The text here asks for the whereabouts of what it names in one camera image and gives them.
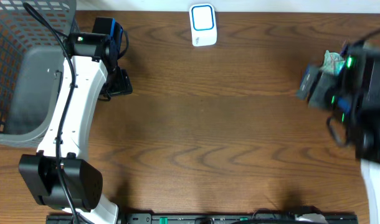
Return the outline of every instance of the white background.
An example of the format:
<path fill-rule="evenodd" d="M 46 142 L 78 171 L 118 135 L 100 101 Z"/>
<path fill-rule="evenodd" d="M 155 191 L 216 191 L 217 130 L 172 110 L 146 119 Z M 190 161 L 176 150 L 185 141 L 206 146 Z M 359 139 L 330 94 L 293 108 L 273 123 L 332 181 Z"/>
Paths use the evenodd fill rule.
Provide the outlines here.
<path fill-rule="evenodd" d="M 197 3 L 210 3 L 217 12 L 380 13 L 380 0 L 77 0 L 77 9 L 188 11 Z"/>

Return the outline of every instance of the wooden table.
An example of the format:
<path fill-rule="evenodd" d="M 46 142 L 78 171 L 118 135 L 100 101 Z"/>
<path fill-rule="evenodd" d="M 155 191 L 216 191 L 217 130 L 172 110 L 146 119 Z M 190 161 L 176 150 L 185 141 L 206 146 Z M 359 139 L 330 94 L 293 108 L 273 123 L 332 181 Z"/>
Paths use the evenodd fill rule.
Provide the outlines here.
<path fill-rule="evenodd" d="M 114 17 L 129 33 L 133 94 L 99 102 L 90 163 L 126 210 L 250 213 L 314 205 L 369 223 L 354 149 L 328 113 L 294 97 L 305 67 L 380 27 L 380 15 L 217 13 L 218 41 L 191 45 L 186 12 L 77 12 L 82 31 Z M 17 170 L 35 149 L 0 146 L 0 223 L 44 223 Z"/>

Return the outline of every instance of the gray plastic basket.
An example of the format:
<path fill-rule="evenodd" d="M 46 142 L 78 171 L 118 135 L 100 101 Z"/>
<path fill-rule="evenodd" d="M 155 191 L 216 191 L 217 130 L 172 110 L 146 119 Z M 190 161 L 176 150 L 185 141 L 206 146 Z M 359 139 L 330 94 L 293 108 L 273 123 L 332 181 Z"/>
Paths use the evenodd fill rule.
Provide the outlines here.
<path fill-rule="evenodd" d="M 0 1 L 0 144 L 37 147 L 52 119 L 64 57 L 22 2 Z M 78 31 L 75 0 L 25 2 L 56 30 Z"/>

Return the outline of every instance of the blue square outline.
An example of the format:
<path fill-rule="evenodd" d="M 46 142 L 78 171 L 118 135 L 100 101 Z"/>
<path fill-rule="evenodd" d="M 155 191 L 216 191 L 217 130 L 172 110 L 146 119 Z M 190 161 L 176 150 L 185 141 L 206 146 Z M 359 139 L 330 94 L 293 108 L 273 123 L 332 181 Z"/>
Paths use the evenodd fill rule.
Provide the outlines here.
<path fill-rule="evenodd" d="M 194 13 L 193 13 L 193 10 L 194 10 L 194 8 L 197 8 L 197 7 L 206 7 L 206 6 L 209 7 L 209 8 L 211 9 L 212 27 L 211 27 L 211 28 L 207 28 L 207 29 L 196 29 L 196 25 L 195 25 L 195 23 L 194 23 Z M 214 23 L 214 15 L 213 15 L 213 13 L 212 13 L 212 7 L 211 7 L 211 6 L 208 6 L 208 5 L 194 6 L 194 7 L 191 9 L 191 18 L 192 18 L 192 26 L 193 26 L 194 30 L 196 30 L 196 31 L 211 30 L 211 29 L 213 29 L 214 26 L 215 26 L 215 23 Z"/>

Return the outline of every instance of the white arm segment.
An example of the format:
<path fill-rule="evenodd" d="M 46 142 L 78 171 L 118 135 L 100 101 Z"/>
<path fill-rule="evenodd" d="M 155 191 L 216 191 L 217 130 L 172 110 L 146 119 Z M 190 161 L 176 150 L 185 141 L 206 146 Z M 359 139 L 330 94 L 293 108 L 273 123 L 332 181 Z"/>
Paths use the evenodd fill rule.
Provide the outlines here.
<path fill-rule="evenodd" d="M 67 157 L 69 152 L 77 155 L 77 159 L 88 160 L 88 137 L 90 125 L 100 90 L 107 80 L 107 70 L 102 61 L 93 62 L 91 57 L 73 56 L 72 63 L 76 72 L 76 84 L 70 106 L 65 117 L 63 134 L 61 136 L 61 157 Z M 55 157 L 54 139 L 57 136 L 60 119 L 70 91 L 71 71 L 68 61 L 64 61 L 64 73 L 59 99 L 53 118 L 45 137 L 39 144 L 37 152 L 43 151 L 44 156 Z M 95 209 L 83 212 L 77 209 L 81 216 L 92 223 L 115 224 L 118 219 L 118 206 L 111 203 L 103 194 Z"/>
<path fill-rule="evenodd" d="M 370 223 L 380 224 L 380 164 L 362 159 L 361 172 L 369 199 Z"/>

